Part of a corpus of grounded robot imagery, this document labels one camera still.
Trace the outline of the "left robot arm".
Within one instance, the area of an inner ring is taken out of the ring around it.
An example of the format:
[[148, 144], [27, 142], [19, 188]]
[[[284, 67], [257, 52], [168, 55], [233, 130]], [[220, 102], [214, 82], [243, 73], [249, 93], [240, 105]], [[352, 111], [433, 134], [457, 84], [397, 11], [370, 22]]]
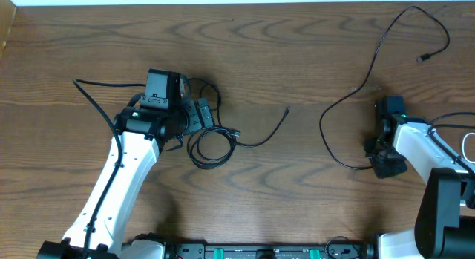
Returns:
[[108, 159], [83, 210], [60, 242], [45, 241], [38, 258], [170, 258], [164, 243], [143, 238], [124, 244], [125, 229], [148, 172], [163, 146], [211, 125], [209, 106], [191, 100], [181, 73], [151, 69], [144, 93], [115, 119]]

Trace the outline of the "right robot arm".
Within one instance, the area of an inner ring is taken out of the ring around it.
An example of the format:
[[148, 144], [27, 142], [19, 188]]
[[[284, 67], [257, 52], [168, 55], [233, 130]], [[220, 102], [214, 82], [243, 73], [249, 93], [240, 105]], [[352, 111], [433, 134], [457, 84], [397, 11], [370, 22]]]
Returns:
[[408, 115], [401, 96], [376, 100], [376, 135], [364, 150], [379, 178], [395, 177], [413, 166], [425, 192], [413, 229], [377, 236], [363, 258], [473, 258], [474, 164], [457, 154], [437, 133], [438, 125]]

